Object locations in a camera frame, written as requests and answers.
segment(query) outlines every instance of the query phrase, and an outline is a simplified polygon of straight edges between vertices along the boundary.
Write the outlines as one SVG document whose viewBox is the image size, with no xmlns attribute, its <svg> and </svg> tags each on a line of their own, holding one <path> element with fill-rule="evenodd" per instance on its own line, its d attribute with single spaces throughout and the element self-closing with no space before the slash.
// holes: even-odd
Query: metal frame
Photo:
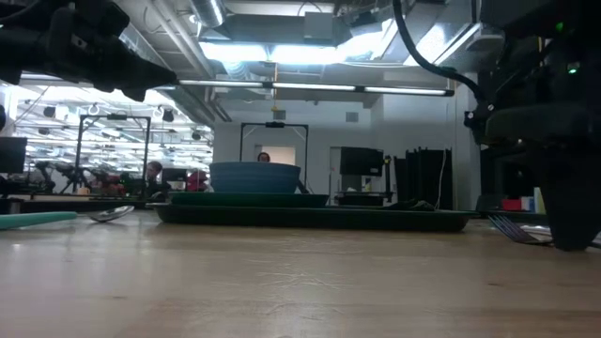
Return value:
<svg viewBox="0 0 601 338">
<path fill-rule="evenodd" d="M 242 150 L 244 148 L 244 128 L 246 126 L 262 126 L 268 129 L 281 129 L 281 128 L 304 128 L 305 130 L 305 138 L 304 138 L 304 185 L 307 185 L 307 171 L 309 170 L 308 159 L 309 159 L 309 125 L 302 124 L 286 124 L 279 122 L 267 122 L 267 123 L 242 123 L 240 126 L 240 154 L 239 161 L 242 161 Z"/>
<path fill-rule="evenodd" d="M 109 118 L 110 115 L 80 115 L 79 116 L 79 133 L 77 135 L 77 151 L 75 153 L 75 171 L 79 171 L 80 159 L 82 156 L 82 138 L 84 137 L 84 131 L 86 130 L 84 126 L 84 121 L 87 118 Z M 146 196 L 146 167 L 148 165 L 148 143 L 150 142 L 150 124 L 152 121 L 151 117 L 148 116 L 127 116 L 125 119 L 141 119 L 146 121 L 146 139 L 144 144 L 144 166 L 142 167 L 142 180 L 144 181 L 144 185 L 142 186 L 142 196 Z M 73 184 L 73 192 L 77 191 L 77 185 Z"/>
</svg>

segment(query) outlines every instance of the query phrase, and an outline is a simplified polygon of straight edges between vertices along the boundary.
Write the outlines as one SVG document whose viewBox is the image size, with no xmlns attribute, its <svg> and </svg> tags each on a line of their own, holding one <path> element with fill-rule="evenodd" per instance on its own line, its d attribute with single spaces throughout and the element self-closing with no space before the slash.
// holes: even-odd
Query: dark green tray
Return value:
<svg viewBox="0 0 601 338">
<path fill-rule="evenodd" d="M 191 207 L 151 204 L 164 223 L 459 232 L 479 214 L 337 207 Z"/>
<path fill-rule="evenodd" d="M 294 193 L 173 192 L 171 204 L 198 207 L 324 207 L 328 195 Z"/>
</svg>

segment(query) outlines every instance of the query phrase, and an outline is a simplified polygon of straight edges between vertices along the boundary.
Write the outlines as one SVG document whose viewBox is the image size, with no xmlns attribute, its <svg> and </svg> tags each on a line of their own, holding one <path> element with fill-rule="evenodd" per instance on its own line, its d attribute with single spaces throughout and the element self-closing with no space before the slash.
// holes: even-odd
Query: blue bowl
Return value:
<svg viewBox="0 0 601 338">
<path fill-rule="evenodd" d="M 267 162 L 222 162 L 210 166 L 215 192 L 294 193 L 301 169 Z"/>
</svg>

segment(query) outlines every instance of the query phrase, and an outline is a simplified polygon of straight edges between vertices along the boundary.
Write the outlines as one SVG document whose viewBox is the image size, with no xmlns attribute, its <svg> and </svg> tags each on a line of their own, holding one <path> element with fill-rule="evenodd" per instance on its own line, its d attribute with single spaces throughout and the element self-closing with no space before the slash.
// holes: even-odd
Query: wooden table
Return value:
<svg viewBox="0 0 601 338">
<path fill-rule="evenodd" d="M 161 224 L 0 233 L 2 338 L 599 337 L 601 254 L 464 234 Z"/>
</svg>

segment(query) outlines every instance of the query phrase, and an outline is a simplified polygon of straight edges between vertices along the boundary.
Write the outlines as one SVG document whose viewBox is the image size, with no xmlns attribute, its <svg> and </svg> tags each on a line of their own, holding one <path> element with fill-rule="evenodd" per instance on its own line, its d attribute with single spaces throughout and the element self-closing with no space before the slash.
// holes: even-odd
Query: desk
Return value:
<svg viewBox="0 0 601 338">
<path fill-rule="evenodd" d="M 0 233 L 0 337 L 598 337 L 601 252 L 464 234 L 158 225 Z"/>
</svg>

